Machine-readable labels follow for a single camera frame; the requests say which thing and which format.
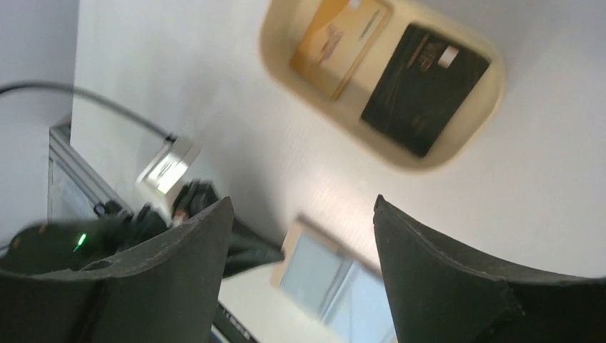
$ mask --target white table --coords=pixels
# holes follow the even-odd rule
[[[605,3],[425,2],[491,38],[508,71],[494,121],[428,174],[383,164],[267,76],[257,44],[267,0],[81,1],[76,82],[197,139],[189,177],[213,180],[273,239],[305,215],[378,263],[372,208],[383,194],[495,256],[606,274]],[[81,101],[72,132],[141,204],[133,181],[160,141]]]

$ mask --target beige tray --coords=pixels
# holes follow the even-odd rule
[[[478,129],[495,113],[505,92],[505,66],[497,50],[484,37],[465,26],[405,0],[385,0],[392,18],[353,73],[340,97],[333,101],[309,85],[289,61],[322,0],[272,0],[261,30],[262,61],[284,88],[311,104],[340,128],[360,140],[378,156],[408,170],[426,171],[444,164],[461,151]],[[429,154],[420,159],[392,143],[359,118],[410,22],[431,28],[486,56],[490,67],[452,117]]]

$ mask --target black cable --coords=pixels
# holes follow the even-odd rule
[[[10,91],[17,91],[22,89],[44,89],[49,91],[60,91],[68,94],[82,96],[83,98],[92,100],[99,105],[105,106],[106,108],[111,109],[118,114],[121,114],[127,119],[130,119],[132,122],[148,129],[150,132],[157,134],[166,141],[174,143],[177,140],[177,137],[173,134],[164,131],[161,127],[138,115],[137,113],[131,111],[130,109],[120,104],[117,104],[112,100],[109,100],[108,98],[98,95],[92,91],[76,87],[73,84],[62,84],[60,82],[53,81],[19,81],[14,82],[12,84],[5,84],[0,86],[0,96]]]

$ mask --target green light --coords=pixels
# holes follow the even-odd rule
[[[86,240],[86,234],[82,234],[80,236],[80,239],[78,239],[78,245],[76,245],[76,247],[74,248],[74,250],[72,252],[76,252],[76,250],[78,250],[78,248],[82,245],[82,243],[84,243],[84,240]]]

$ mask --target label on orange box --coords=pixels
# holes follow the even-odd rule
[[[336,99],[391,14],[378,0],[324,0],[290,66]]]

